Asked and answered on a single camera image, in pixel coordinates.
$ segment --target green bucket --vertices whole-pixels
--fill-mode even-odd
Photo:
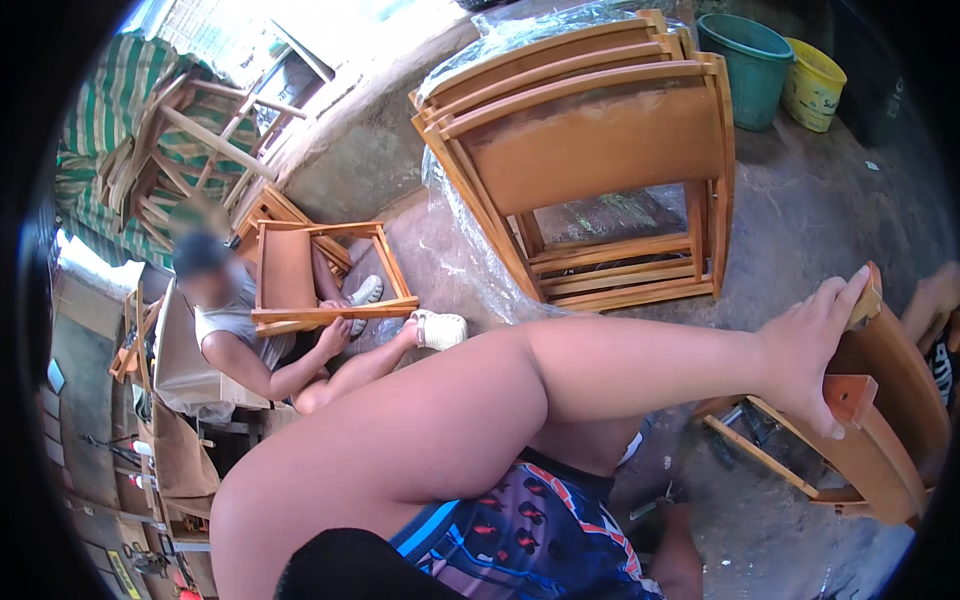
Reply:
[[[732,14],[705,14],[697,19],[700,46],[727,59],[733,123],[760,132],[770,127],[793,48],[783,37],[756,21]]]

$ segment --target green striped fabric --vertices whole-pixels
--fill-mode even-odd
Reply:
[[[68,237],[71,234],[79,237],[111,266],[133,259],[170,267],[166,248],[136,220],[131,219],[119,234],[113,233],[113,222],[119,217],[101,204],[97,172],[108,154],[137,131],[154,87],[198,65],[203,69],[201,79],[219,82],[196,57],[177,54],[173,46],[158,37],[145,40],[139,32],[119,34],[100,57],[67,114],[57,156],[57,213]],[[194,102],[182,112],[205,129],[219,134],[236,111],[237,103],[236,99],[198,90]],[[248,152],[256,139],[253,120],[248,117],[230,137],[230,143]],[[203,168],[210,155],[205,144],[173,126],[160,137],[159,149],[173,161],[197,169]],[[244,171],[239,164],[222,156],[215,168],[237,175]],[[204,184],[204,193],[221,201],[236,177],[220,179],[216,171]],[[191,185],[197,182],[196,176],[186,173],[183,178]],[[178,191],[165,174],[160,174],[159,184]],[[155,195],[175,197],[162,190]],[[161,208],[170,210],[169,206]]]

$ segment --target yellow bucket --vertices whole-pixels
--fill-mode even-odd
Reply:
[[[847,74],[829,56],[805,41],[788,37],[797,62],[786,74],[780,103],[798,123],[823,133],[840,103]]]

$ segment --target cap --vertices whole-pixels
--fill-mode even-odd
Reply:
[[[220,269],[232,256],[233,251],[216,237],[205,231],[192,231],[184,235],[174,247],[174,272],[177,279],[186,280]]]

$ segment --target white sandal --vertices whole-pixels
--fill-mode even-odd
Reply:
[[[379,302],[383,296],[383,279],[379,276],[371,275],[363,280],[356,292],[350,295],[350,306],[363,306]],[[350,328],[350,337],[356,337],[363,332],[367,326],[367,321],[363,319],[354,319],[353,327]]]
[[[417,320],[417,347],[446,350],[467,339],[467,320],[453,313],[437,314],[421,308],[410,314]]]

